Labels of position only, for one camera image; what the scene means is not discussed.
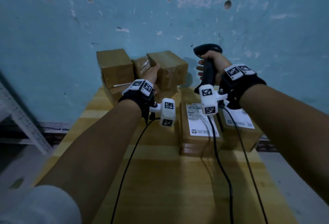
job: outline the forearm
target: forearm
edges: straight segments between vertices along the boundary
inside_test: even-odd
[[[91,223],[121,164],[142,112],[131,100],[118,103],[83,132],[38,183],[66,191]]]
[[[329,203],[329,116],[266,85],[255,85],[241,107],[286,161]]]

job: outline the wooden table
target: wooden table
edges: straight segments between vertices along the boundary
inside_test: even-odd
[[[172,97],[176,108],[180,95],[179,91]],[[84,130],[112,108],[104,89],[100,88],[37,181]],[[110,222],[124,168],[144,127],[141,120],[93,223]],[[114,223],[229,223],[229,190],[218,164],[210,158],[179,156],[177,129],[163,128],[153,122],[145,131],[126,174]],[[233,185],[235,223],[265,223],[243,153],[220,151],[219,156]],[[249,153],[248,158],[269,223],[297,223],[257,152]]]

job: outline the paper on wall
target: paper on wall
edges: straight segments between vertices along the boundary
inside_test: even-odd
[[[187,104],[186,110],[191,136],[213,136],[208,117],[202,113],[200,103]],[[219,137],[220,135],[218,133],[214,118],[210,116],[210,119],[215,128],[215,135],[216,137]]]
[[[238,127],[244,127],[244,128],[255,128],[252,124],[252,121],[249,117],[249,115],[243,110],[231,110],[228,107],[226,107],[228,101],[225,100],[225,108],[229,111],[229,113],[232,115],[236,125]],[[227,125],[234,126],[234,123],[232,122],[232,119],[230,115],[226,112],[226,110],[223,110],[225,122]]]

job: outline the hand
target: hand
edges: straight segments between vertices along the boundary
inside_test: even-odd
[[[207,51],[206,54],[199,56],[203,60],[200,60],[198,64],[202,66],[197,66],[196,69],[200,70],[202,72],[199,72],[198,75],[200,76],[200,79],[203,78],[203,62],[204,59],[212,58],[214,60],[215,67],[217,69],[216,79],[215,79],[215,85],[220,84],[221,76],[224,74],[224,69],[231,66],[232,63],[228,61],[222,54],[216,51]]]
[[[153,85],[155,85],[155,81],[157,80],[158,76],[158,70],[160,69],[160,65],[157,64],[156,66],[153,66],[150,68],[146,74],[143,76],[143,79],[147,79],[150,81]]]

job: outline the blue wall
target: blue wall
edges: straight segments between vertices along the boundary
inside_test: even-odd
[[[233,63],[329,113],[327,0],[231,0],[224,10],[225,1],[0,0],[1,72],[39,121],[72,123],[101,86],[97,50],[171,50],[195,86],[193,47],[217,43]]]

